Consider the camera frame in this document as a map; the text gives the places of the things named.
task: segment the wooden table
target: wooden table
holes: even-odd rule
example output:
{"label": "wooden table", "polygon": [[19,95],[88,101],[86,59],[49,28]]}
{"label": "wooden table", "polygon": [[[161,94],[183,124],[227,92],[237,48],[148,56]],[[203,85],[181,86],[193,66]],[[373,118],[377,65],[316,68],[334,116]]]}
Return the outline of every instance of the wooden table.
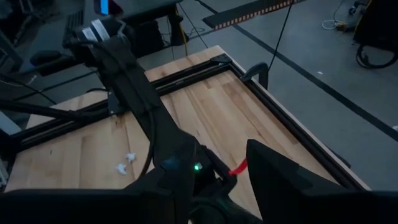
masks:
{"label": "wooden table", "polygon": [[[223,53],[220,47],[212,47],[149,70],[146,75],[153,81]],[[106,93],[92,92],[56,107],[76,110],[106,97]],[[162,101],[181,129],[214,150],[230,167],[236,167],[244,159],[247,139],[257,139],[308,170],[336,182],[231,72],[163,96]],[[48,119],[31,116],[28,126]],[[327,147],[315,136],[313,138],[361,182]],[[6,191],[37,188],[121,189],[138,177],[148,147],[149,141],[131,113],[113,116],[20,153]],[[137,159],[127,166],[127,175],[121,175],[115,167],[119,163],[128,164],[125,159],[128,152],[135,152]],[[240,206],[260,216],[247,170],[239,175],[238,184],[230,196]]]}

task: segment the concrete floor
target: concrete floor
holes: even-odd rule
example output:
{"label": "concrete floor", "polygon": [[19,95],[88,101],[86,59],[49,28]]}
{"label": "concrete floor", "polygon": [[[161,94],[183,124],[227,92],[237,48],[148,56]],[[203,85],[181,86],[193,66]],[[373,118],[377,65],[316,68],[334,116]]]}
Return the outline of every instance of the concrete floor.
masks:
{"label": "concrete floor", "polygon": [[[220,12],[246,4],[250,0],[203,2]],[[336,14],[337,19],[346,19],[352,3],[353,1],[348,0],[341,6]],[[382,70],[366,70],[358,66],[355,62],[357,46],[352,45],[352,34],[324,30],[320,25],[322,21],[332,18],[339,4],[340,0],[307,0],[294,5],[279,52],[388,126],[398,125],[398,101],[395,100],[398,93],[398,64]],[[201,20],[212,15],[211,11],[194,0],[184,0],[182,7],[195,27],[210,30]],[[282,9],[265,16],[257,16],[240,24],[240,28],[228,27],[202,38],[209,47],[220,45],[245,69],[259,62],[269,63],[272,54],[267,47],[264,48],[264,44],[272,48],[276,46],[286,12],[287,9]],[[184,19],[182,24],[187,32],[192,29],[187,19]],[[162,33],[168,32],[165,19],[159,19],[159,25]],[[248,33],[252,38],[248,38],[244,33]],[[188,43],[190,54],[205,48],[199,38],[194,38]],[[184,47],[174,47],[173,50],[175,58],[184,56]],[[383,52],[377,50],[372,54],[385,57]],[[145,69],[172,60],[170,48],[139,59]],[[80,65],[57,75],[39,77],[33,82],[32,87],[43,89],[89,71]],[[56,102],[61,102],[100,86],[101,82],[96,75],[90,75],[46,91],[45,94]],[[27,93],[22,88],[0,85],[0,93],[4,91],[12,93],[12,97]],[[395,174],[398,170],[398,164],[395,162],[395,156],[398,156],[397,141],[314,85],[300,74],[297,68],[289,66],[286,60],[275,59],[270,72],[269,91],[313,134],[344,157],[352,165],[354,172],[372,189],[398,189],[398,178]],[[41,96],[33,96],[24,101],[50,105]]]}

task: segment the dark equipment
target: dark equipment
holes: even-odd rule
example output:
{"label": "dark equipment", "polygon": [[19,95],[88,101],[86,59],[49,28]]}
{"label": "dark equipment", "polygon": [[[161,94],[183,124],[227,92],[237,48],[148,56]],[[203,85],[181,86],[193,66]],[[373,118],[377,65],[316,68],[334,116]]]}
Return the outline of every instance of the dark equipment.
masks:
{"label": "dark equipment", "polygon": [[[364,191],[333,159],[322,154],[319,145],[249,78],[256,73],[265,74],[261,67],[267,66],[259,65],[245,74],[227,55],[220,55],[150,83],[132,54],[134,29],[112,19],[103,21],[103,25],[108,39],[101,42],[72,39],[67,47],[77,60],[97,67],[104,86],[116,95],[120,106],[134,114],[150,139],[147,161],[153,159],[155,169],[146,174],[145,167],[144,175],[123,190],[16,190],[1,194],[2,221],[48,223],[79,218],[94,222],[111,219],[165,224],[188,220],[192,223],[397,221],[393,210],[398,203],[396,193]],[[300,167],[256,140],[248,140],[249,176],[263,221],[228,197],[237,183],[236,176],[228,174],[229,168],[210,149],[178,128],[159,97],[228,70],[291,130],[342,186]],[[35,113],[51,113],[58,119],[13,136],[0,133],[1,141],[9,143],[2,152],[15,155],[103,119],[109,115],[107,104],[103,101],[70,114],[35,107]],[[6,103],[0,102],[0,108],[4,105]],[[23,110],[28,106],[18,104],[14,105],[16,108]],[[13,105],[8,105],[8,109],[13,110]]]}
{"label": "dark equipment", "polygon": [[[398,34],[396,23],[398,15],[397,1],[372,0],[367,3],[354,35],[354,40],[360,44],[356,59],[364,68],[386,68],[398,60]],[[394,53],[385,64],[374,65],[364,52],[364,47],[376,47]]]}

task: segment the small white object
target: small white object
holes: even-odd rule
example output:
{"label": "small white object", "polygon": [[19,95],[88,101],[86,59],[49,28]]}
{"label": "small white object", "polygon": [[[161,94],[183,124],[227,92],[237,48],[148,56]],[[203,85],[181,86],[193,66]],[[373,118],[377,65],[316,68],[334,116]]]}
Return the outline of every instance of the small white object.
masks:
{"label": "small white object", "polygon": [[116,169],[119,171],[119,173],[123,174],[123,175],[127,175],[126,172],[126,165],[125,164],[119,164]]}
{"label": "small white object", "polygon": [[136,159],[136,154],[135,153],[127,153],[126,154],[126,159],[131,163]]}

